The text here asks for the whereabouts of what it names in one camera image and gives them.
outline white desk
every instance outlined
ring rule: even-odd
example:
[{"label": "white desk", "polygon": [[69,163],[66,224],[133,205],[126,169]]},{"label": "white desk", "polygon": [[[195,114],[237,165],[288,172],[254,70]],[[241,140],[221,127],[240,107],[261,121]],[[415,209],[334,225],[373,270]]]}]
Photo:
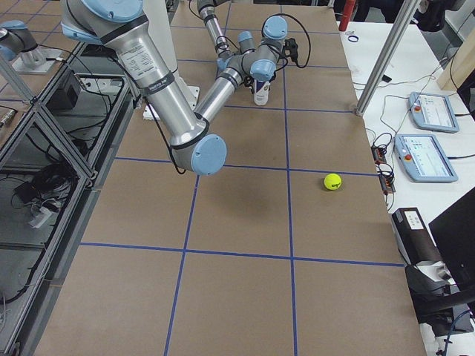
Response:
[{"label": "white desk", "polygon": [[[350,22],[347,31],[354,31],[359,40],[357,42],[349,42],[347,35],[341,34],[353,82],[367,82],[390,29],[390,24]],[[391,83],[411,82],[430,75],[438,66],[439,63],[436,57],[419,29],[417,26],[411,25],[391,59],[385,74],[393,79]],[[442,69],[440,68],[433,75],[437,78],[441,73]],[[411,92],[421,91],[424,87],[424,92],[452,94],[452,92],[448,93],[440,90],[436,80],[431,79],[428,82],[428,78],[421,79],[417,83],[389,85],[386,88],[379,88],[364,113],[366,127],[374,130],[377,135],[383,132],[391,132],[387,126],[379,121],[383,111],[384,97],[388,94],[409,97]],[[355,88],[362,89],[363,86],[355,85]],[[361,93],[362,90],[356,90],[358,97]],[[451,96],[450,100],[455,113],[468,112],[458,95]],[[406,116],[407,109],[408,103],[406,99],[387,97],[383,120],[397,129],[404,116]],[[457,120],[460,126],[459,133],[435,133],[437,139],[448,156],[475,154],[475,121],[471,116],[457,117]],[[416,128],[408,114],[402,123],[399,133],[428,134],[430,132]],[[372,135],[369,134],[368,137],[372,142]],[[387,136],[382,137],[378,141],[378,143],[386,142]],[[391,145],[388,148],[388,153],[392,152],[392,150],[393,147]],[[396,178],[394,183],[396,193],[394,194],[395,200],[390,213],[393,213],[397,208],[416,206],[422,218],[428,224],[475,186],[475,158],[451,161],[453,168],[459,176],[459,180],[454,183],[414,183],[405,173],[395,154],[393,154],[392,158]],[[436,343],[431,345],[430,328],[422,326],[421,331],[425,339],[427,354],[434,355],[434,351],[437,351],[437,346]],[[443,337],[438,339],[438,344],[443,348]],[[474,354],[475,334],[454,335],[451,337],[451,341],[453,341],[453,344],[449,346],[448,356]]]}]

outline computer monitor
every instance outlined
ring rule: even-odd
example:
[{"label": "computer monitor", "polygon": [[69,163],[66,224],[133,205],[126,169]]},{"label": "computer monitor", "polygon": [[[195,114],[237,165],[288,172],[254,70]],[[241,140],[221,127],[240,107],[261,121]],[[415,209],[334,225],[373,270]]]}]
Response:
[{"label": "computer monitor", "polygon": [[[430,222],[429,228],[459,289],[475,288],[475,188]],[[468,305],[475,311],[475,301]]]}]

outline tennis ball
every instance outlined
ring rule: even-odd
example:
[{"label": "tennis ball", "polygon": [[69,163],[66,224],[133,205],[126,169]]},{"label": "tennis ball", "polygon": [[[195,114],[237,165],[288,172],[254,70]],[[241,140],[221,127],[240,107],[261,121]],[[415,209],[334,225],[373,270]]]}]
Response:
[{"label": "tennis ball", "polygon": [[330,173],[324,180],[325,188],[330,191],[335,191],[341,187],[341,177],[336,173]]}]

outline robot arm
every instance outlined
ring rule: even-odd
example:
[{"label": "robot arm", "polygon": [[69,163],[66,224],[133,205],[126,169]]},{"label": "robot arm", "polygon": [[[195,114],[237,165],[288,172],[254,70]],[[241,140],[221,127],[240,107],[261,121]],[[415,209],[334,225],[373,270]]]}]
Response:
[{"label": "robot arm", "polygon": [[263,38],[258,48],[249,31],[239,34],[240,49],[233,53],[223,35],[214,7],[227,0],[197,0],[198,12],[208,29],[218,56],[217,65],[221,72],[206,96],[196,107],[196,112],[211,122],[226,101],[251,76],[259,82],[270,81],[281,57],[284,39],[287,35],[287,23],[280,16],[272,16],[263,26]]},{"label": "robot arm", "polygon": [[181,168],[210,175],[221,169],[226,144],[195,114],[148,34],[141,0],[62,0],[63,32],[117,52],[143,96],[171,134],[171,154]]},{"label": "robot arm", "polygon": [[148,34],[142,0],[62,0],[63,33],[117,52],[171,134],[174,161],[179,167],[202,175],[216,173],[226,159],[226,144],[219,136],[209,134],[209,123],[245,77],[270,80],[274,76],[287,32],[285,20],[274,16],[267,20],[257,49],[251,34],[245,32],[240,34],[239,53],[232,53],[214,15],[214,5],[221,1],[198,3],[216,44],[222,71],[195,113]]},{"label": "robot arm", "polygon": [[36,40],[23,22],[13,20],[0,24],[0,55],[7,61],[12,61],[19,53],[23,64],[29,68],[46,62]]}]

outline light blue joint cap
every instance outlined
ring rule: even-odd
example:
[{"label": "light blue joint cap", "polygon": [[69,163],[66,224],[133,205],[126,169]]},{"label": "light blue joint cap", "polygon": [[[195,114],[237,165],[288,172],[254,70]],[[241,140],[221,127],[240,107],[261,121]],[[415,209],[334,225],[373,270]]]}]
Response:
[{"label": "light blue joint cap", "polygon": [[243,31],[239,33],[239,35],[237,35],[238,42],[246,41],[247,39],[251,39],[251,38],[252,38],[252,33],[250,33],[249,31]]},{"label": "light blue joint cap", "polygon": [[229,60],[231,59],[232,57],[229,57],[228,59],[222,59],[222,58],[218,58],[217,59],[217,69],[222,72],[223,70],[226,69],[226,67],[228,66],[228,63],[229,63]]},{"label": "light blue joint cap", "polygon": [[199,141],[191,157],[191,169],[201,176],[210,176],[218,172],[226,161],[228,150],[226,143],[218,135],[208,135]]},{"label": "light blue joint cap", "polygon": [[268,39],[285,39],[287,36],[287,22],[280,16],[267,19],[264,25],[264,35]]},{"label": "light blue joint cap", "polygon": [[16,54],[10,48],[0,45],[0,56],[9,62],[15,59]]},{"label": "light blue joint cap", "polygon": [[142,12],[143,0],[81,0],[98,17],[110,22],[129,22]]},{"label": "light blue joint cap", "polygon": [[274,76],[275,69],[273,61],[259,59],[251,65],[251,77],[261,82],[267,82]]},{"label": "light blue joint cap", "polygon": [[7,30],[26,30],[28,29],[27,25],[20,20],[6,21],[3,24],[0,24],[0,27],[3,27]]},{"label": "light blue joint cap", "polygon": [[75,27],[69,27],[66,24],[61,23],[63,34],[69,39],[74,41],[85,42],[92,45],[102,45],[101,40],[97,36],[93,36],[90,33],[81,31]]}]

